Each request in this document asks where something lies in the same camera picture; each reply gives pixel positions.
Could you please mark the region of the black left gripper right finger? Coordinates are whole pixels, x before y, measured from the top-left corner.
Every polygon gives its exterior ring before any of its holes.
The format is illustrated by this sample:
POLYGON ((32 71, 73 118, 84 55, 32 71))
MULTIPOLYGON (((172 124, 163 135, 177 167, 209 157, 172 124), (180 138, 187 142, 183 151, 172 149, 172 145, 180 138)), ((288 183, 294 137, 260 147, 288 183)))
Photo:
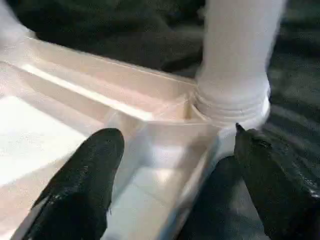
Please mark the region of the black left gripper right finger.
POLYGON ((236 123, 234 156, 271 240, 320 238, 320 178, 282 138, 236 123))

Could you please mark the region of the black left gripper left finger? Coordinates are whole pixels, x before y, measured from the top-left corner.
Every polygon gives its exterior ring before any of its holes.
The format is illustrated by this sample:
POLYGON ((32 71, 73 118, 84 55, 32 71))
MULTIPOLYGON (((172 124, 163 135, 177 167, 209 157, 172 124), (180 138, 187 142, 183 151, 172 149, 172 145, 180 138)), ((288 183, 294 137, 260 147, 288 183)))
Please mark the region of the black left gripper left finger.
POLYGON ((107 229, 107 211, 124 148, 123 134, 117 128, 100 129, 86 139, 33 203, 46 200, 27 239, 99 240, 107 229))

